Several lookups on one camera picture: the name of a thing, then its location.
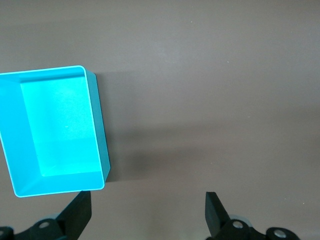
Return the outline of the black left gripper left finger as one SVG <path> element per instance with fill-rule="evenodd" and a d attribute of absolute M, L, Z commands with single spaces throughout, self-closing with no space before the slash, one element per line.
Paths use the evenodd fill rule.
<path fill-rule="evenodd" d="M 77 240 L 92 217 L 90 191 L 81 191 L 55 218 L 45 218 L 28 229 L 14 233 L 13 228 L 2 226 L 2 240 Z"/>

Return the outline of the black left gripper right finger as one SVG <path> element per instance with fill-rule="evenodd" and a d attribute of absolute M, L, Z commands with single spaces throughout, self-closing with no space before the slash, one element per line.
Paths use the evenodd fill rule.
<path fill-rule="evenodd" d="M 205 220 L 210 232 L 209 240 L 298 240 L 289 229 L 270 227 L 260 233 L 240 218 L 231 218 L 215 192 L 205 195 Z"/>

